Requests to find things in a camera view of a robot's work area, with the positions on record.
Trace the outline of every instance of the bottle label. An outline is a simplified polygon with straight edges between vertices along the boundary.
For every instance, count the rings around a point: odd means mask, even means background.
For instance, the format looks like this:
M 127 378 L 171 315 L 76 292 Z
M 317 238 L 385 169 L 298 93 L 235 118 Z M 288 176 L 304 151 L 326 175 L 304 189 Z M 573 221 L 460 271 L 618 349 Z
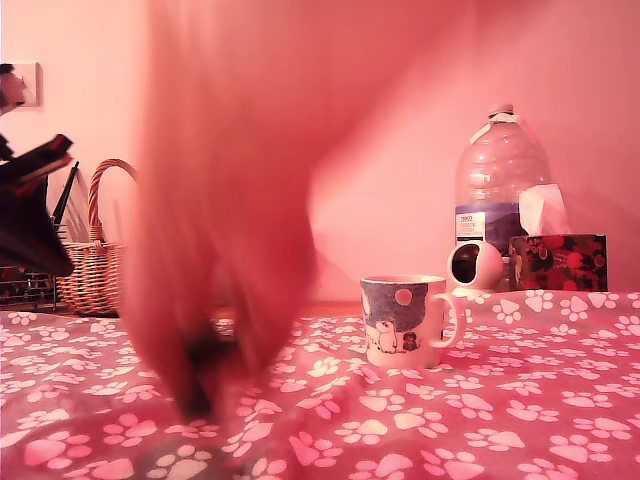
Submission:
M 526 235 L 520 225 L 518 203 L 487 203 L 456 207 L 456 243 L 485 241 L 509 256 L 511 237 Z

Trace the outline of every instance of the blurry hand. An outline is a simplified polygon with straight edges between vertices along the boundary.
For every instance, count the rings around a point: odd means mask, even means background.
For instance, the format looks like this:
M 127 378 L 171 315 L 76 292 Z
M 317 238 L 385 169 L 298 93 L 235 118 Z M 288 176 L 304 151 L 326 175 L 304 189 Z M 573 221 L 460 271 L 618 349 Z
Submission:
M 205 413 L 223 377 L 259 373 L 287 340 L 315 274 L 313 169 L 446 30 L 443 3 L 148 1 L 123 318 L 183 412 Z M 208 322 L 220 262 L 237 348 Z

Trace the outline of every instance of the pink wall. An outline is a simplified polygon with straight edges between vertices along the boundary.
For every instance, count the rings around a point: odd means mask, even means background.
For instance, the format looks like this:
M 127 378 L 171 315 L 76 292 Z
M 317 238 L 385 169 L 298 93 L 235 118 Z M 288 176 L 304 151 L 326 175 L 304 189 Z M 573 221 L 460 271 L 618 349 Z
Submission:
M 4 0 L 2 8 L 3 61 L 39 61 L 45 74 L 44 106 L 2 119 L 16 149 L 66 133 L 77 142 L 86 183 L 100 160 L 129 158 L 144 38 L 139 2 Z M 317 297 L 357 298 L 357 280 L 367 274 L 444 273 L 455 165 L 496 101 L 514 103 L 540 137 L 574 231 L 609 236 L 611 289 L 640 289 L 633 248 L 640 3 L 476 0 L 458 8 L 438 49 L 336 152 L 339 168 L 318 179 L 313 223 L 324 269 Z M 65 177 L 52 179 L 52 196 Z M 113 174 L 103 192 L 107 234 L 126 239 L 131 183 Z M 75 193 L 74 225 L 84 220 L 82 193 Z

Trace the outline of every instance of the plastic water bottle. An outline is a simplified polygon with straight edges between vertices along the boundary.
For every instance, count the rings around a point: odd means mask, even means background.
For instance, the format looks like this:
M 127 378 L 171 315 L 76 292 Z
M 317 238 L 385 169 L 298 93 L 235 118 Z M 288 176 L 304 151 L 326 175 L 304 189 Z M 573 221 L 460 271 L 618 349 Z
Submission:
M 547 183 L 549 163 L 540 144 L 513 105 L 495 106 L 458 163 L 456 243 L 491 243 L 508 267 L 509 239 L 527 234 L 520 225 L 520 192 Z

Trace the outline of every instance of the light switch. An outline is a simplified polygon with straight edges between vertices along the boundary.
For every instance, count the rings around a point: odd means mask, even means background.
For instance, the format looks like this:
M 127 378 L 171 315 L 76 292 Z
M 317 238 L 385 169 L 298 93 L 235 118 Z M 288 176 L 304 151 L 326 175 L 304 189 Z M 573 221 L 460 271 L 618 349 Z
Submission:
M 39 107 L 42 98 L 42 81 L 40 78 L 40 64 L 34 63 L 14 63 L 13 74 L 22 80 L 24 84 L 25 103 L 20 109 L 29 107 Z

